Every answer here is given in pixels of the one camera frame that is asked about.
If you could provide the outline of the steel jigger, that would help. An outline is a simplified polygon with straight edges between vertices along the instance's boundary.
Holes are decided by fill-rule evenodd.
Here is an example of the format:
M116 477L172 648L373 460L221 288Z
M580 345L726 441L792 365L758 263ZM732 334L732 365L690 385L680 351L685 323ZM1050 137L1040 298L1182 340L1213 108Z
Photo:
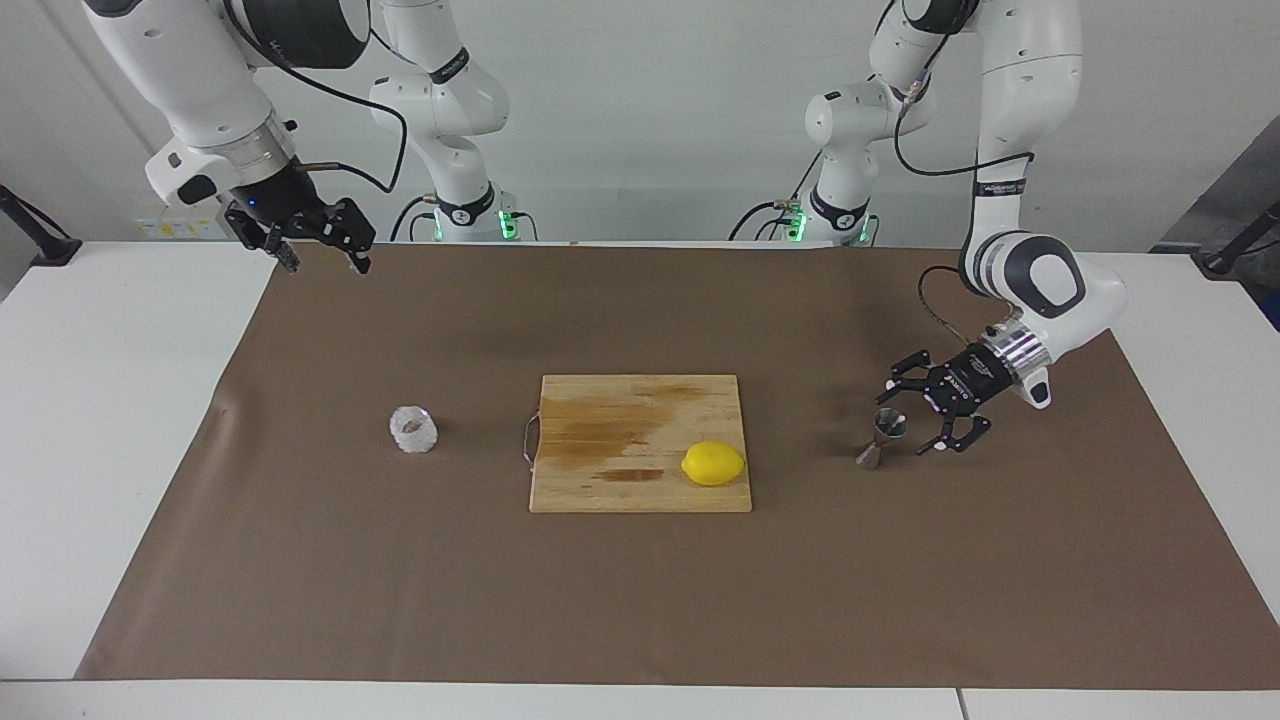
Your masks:
M870 441L855 459L856 465L867 470L877 469L886 447L908 433L908 416L895 407L879 407L873 416L872 428Z

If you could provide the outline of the clear faceted glass cup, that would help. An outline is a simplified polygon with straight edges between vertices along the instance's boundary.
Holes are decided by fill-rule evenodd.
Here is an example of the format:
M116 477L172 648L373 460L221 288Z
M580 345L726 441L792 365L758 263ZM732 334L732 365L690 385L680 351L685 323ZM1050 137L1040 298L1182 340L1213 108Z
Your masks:
M436 423L420 406L397 407L389 418L389 432L396 446L406 454L430 452L439 439Z

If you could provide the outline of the yellow lemon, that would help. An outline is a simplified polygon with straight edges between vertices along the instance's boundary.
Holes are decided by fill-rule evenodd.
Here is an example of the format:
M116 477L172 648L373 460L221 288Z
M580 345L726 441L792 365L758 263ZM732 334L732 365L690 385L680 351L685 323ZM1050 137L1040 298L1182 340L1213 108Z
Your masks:
M746 459L732 445L704 439L691 445L680 461L690 482L703 487L726 486L746 470Z

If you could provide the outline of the black clamp stand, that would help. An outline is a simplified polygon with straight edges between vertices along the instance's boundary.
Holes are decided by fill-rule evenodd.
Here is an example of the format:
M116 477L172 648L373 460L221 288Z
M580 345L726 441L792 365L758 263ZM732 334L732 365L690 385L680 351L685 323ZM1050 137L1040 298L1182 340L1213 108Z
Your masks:
M1263 210L1224 247L1197 259L1196 264L1210 275L1228 275L1233 272L1240 258L1251 252L1257 252L1254 246L1277 225L1280 225L1280 199Z
M32 266L65 266L83 246L82 240L72 237L49 214L5 184L0 184L0 211L37 247L38 254L32 259Z

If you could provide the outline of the wooden cutting board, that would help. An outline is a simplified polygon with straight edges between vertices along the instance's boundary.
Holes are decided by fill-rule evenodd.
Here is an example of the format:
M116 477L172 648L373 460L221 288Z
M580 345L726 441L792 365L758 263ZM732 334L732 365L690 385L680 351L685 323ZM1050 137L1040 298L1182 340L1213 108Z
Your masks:
M732 374L545 374L531 419L529 509L541 514L750 512L748 470L701 486L681 468L696 443L748 454Z

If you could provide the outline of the dark grey partition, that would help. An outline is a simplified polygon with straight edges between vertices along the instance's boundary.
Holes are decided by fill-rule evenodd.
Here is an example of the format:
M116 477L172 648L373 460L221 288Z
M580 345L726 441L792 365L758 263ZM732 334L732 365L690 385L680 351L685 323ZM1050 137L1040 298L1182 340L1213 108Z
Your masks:
M1251 142L1229 168L1190 205L1149 251L1196 260L1220 250L1280 199L1280 117ZM1280 225L1240 258L1226 281L1244 290L1280 332Z

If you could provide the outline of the brown table mat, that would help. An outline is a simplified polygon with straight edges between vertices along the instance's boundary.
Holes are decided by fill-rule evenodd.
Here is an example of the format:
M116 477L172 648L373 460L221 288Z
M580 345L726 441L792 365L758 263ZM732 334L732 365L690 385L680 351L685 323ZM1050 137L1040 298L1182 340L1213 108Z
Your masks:
M274 270L79 679L1280 689L1280 625L1112 336L855 464L954 351L942 251L390 246ZM532 514L545 374L733 374L753 509ZM401 451L399 406L439 439Z

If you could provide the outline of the white wall socket box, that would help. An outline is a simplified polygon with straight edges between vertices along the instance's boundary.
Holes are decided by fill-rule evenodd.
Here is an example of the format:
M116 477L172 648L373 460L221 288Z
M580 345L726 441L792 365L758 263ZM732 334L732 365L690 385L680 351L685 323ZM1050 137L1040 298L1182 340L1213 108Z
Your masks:
M221 242L227 232L209 210L147 208L134 214L134 227L146 240Z

